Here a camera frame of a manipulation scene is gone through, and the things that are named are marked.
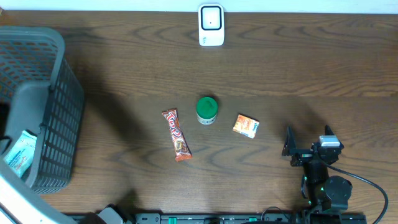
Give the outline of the orange snack packet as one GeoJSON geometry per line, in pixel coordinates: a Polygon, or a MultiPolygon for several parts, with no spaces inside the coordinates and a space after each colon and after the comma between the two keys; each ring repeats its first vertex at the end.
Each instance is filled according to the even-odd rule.
{"type": "Polygon", "coordinates": [[[251,139],[254,139],[258,130],[260,122],[239,114],[233,126],[233,131],[251,139]]]}

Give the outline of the green lid jar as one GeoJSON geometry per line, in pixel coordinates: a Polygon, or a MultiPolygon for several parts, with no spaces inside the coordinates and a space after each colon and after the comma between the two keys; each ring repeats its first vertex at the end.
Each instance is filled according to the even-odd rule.
{"type": "Polygon", "coordinates": [[[218,104],[212,97],[200,98],[197,102],[197,120],[204,125],[213,124],[218,114],[218,104]]]}

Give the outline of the red Top chocolate bar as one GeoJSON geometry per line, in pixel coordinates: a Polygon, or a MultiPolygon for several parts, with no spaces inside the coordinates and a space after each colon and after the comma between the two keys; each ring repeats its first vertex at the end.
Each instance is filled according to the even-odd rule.
{"type": "Polygon", "coordinates": [[[187,145],[185,137],[180,128],[178,114],[176,109],[170,109],[162,112],[162,116],[169,124],[169,133],[174,145],[175,160],[177,162],[189,160],[192,158],[192,153],[187,145]]]}

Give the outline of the mint green wipes pack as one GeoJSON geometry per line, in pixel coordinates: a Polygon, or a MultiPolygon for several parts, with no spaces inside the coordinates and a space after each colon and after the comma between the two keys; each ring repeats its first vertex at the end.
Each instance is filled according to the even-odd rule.
{"type": "Polygon", "coordinates": [[[4,156],[4,162],[19,178],[24,175],[33,162],[36,142],[36,136],[23,131],[15,145],[4,156]]]}

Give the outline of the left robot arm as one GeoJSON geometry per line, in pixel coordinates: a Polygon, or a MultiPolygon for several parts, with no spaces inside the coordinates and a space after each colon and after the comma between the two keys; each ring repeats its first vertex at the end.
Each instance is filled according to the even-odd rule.
{"type": "Polygon", "coordinates": [[[13,184],[5,174],[1,174],[1,213],[1,222],[10,223],[125,223],[111,207],[99,213],[88,212],[75,217],[61,213],[24,185],[13,184]]]}

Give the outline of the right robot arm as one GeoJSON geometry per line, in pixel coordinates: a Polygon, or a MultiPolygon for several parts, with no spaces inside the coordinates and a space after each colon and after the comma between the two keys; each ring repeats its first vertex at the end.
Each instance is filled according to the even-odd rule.
{"type": "Polygon", "coordinates": [[[297,147],[292,128],[287,128],[282,155],[291,158],[292,167],[303,167],[301,193],[310,207],[298,212],[294,223],[342,223],[341,213],[348,209],[352,184],[328,173],[328,166],[338,160],[344,145],[329,126],[309,149],[297,147]]]}

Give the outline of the white barcode scanner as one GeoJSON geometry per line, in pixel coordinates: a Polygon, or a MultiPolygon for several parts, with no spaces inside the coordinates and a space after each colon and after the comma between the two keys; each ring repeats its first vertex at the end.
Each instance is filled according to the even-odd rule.
{"type": "Polygon", "coordinates": [[[198,40],[203,47],[224,43],[224,9],[219,4],[202,4],[198,9],[198,40]]]}

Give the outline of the grey plastic basket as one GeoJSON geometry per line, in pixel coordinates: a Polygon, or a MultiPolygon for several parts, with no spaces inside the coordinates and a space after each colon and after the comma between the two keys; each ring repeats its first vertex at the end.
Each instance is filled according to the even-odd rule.
{"type": "Polygon", "coordinates": [[[37,138],[21,177],[35,193],[53,194],[69,184],[84,105],[57,31],[1,27],[1,157],[23,132],[37,138]]]}

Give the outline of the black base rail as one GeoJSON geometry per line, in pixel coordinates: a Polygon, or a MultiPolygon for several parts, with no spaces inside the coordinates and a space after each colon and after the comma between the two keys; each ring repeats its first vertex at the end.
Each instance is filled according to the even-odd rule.
{"type": "Polygon", "coordinates": [[[178,215],[159,213],[137,213],[123,219],[124,223],[135,224],[239,224],[239,223],[341,223],[341,224],[366,224],[364,215],[321,215],[312,214],[309,218],[300,218],[296,215],[282,214],[268,211],[263,215],[246,214],[207,214],[207,215],[178,215]]]}

